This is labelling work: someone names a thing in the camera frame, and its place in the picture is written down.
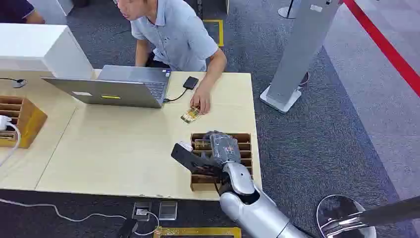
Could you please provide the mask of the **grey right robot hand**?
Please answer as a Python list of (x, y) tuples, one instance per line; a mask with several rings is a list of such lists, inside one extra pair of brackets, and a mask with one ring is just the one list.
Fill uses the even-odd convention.
[(172, 149), (171, 157), (192, 174), (217, 178), (222, 173), (238, 173), (246, 169), (241, 164), (238, 141), (223, 132), (209, 131), (203, 140), (210, 143), (210, 155), (205, 151), (198, 156), (193, 150), (185, 148), (181, 143), (176, 143)]

